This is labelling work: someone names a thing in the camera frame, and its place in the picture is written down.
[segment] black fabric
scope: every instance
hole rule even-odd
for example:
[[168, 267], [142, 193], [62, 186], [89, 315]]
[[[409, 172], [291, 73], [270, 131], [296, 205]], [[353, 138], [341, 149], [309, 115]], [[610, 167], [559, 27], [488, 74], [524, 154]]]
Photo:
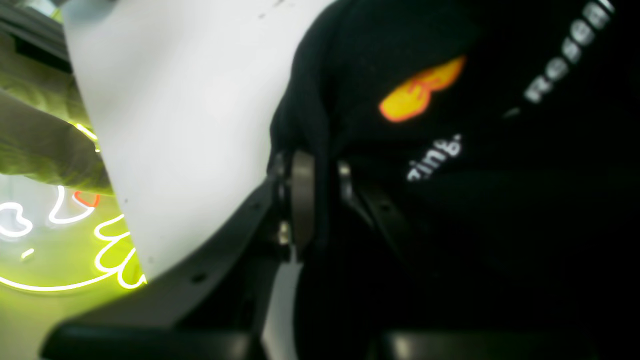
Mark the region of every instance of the black fabric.
[[[337, 265], [348, 252], [338, 239], [348, 240], [344, 224], [330, 221], [337, 159], [381, 182], [425, 241], [475, 256], [519, 286], [571, 293], [602, 354], [617, 336], [607, 313], [637, 320], [620, 299], [631, 304], [626, 282], [636, 273], [628, 262], [640, 204], [638, 2], [610, 0], [615, 13], [579, 62], [541, 103], [524, 97], [563, 55], [589, 2], [605, 8], [595, 0], [341, 0], [316, 20], [271, 126], [273, 154], [302, 148], [318, 166], [319, 228], [296, 315], [316, 330], [299, 343], [330, 336], [337, 317], [328, 314], [348, 314]], [[378, 105], [396, 86], [461, 55], [457, 82], [433, 93], [422, 115], [382, 117]], [[407, 181], [410, 161], [455, 135], [457, 157], [427, 180]]]
[[55, 55], [52, 55], [51, 53], [48, 53], [47, 51], [44, 51], [41, 48], [24, 41], [23, 39], [17, 37], [13, 38], [15, 39], [16, 53], [26, 56], [32, 60], [39, 61], [40, 63], [43, 63], [44, 65], [50, 66], [54, 69], [66, 72], [67, 74], [73, 74], [74, 71], [69, 61], [58, 58]]

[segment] white surface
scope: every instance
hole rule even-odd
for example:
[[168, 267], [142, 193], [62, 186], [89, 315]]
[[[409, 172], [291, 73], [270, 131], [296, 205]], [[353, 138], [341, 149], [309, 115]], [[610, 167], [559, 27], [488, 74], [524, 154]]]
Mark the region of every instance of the white surface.
[[65, 31], [150, 281], [264, 178], [298, 42], [333, 0], [71, 0]]
[[46, 16], [51, 16], [56, 11], [56, 5], [51, 0], [28, 0], [26, 4]]

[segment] yellow neon light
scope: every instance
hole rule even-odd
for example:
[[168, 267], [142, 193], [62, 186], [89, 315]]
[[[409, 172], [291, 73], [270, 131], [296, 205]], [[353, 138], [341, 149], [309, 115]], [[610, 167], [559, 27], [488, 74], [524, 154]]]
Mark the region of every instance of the yellow neon light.
[[94, 140], [94, 141], [98, 140], [98, 136], [95, 136], [94, 133], [89, 131], [89, 129], [84, 127], [82, 124], [76, 124], [76, 128], [78, 130], [82, 131], [86, 136], [89, 136], [92, 140]]
[[19, 284], [17, 282], [13, 282], [11, 280], [5, 279], [4, 277], [0, 277], [0, 282], [7, 286], [11, 286], [12, 288], [26, 290], [26, 291], [37, 291], [37, 292], [43, 293], [43, 292], [54, 292], [54, 291], [67, 291], [67, 290], [82, 288], [83, 286], [95, 284], [98, 281], [104, 280], [111, 275], [113, 274], [104, 274], [100, 277], [96, 277], [91, 280], [79, 282], [77, 284], [64, 285], [64, 286], [31, 286], [31, 285]]
[[36, 251], [35, 249], [29, 249], [29, 250], [23, 252], [22, 255], [20, 255], [20, 258], [22, 260], [24, 260], [27, 256], [33, 254], [35, 251]]

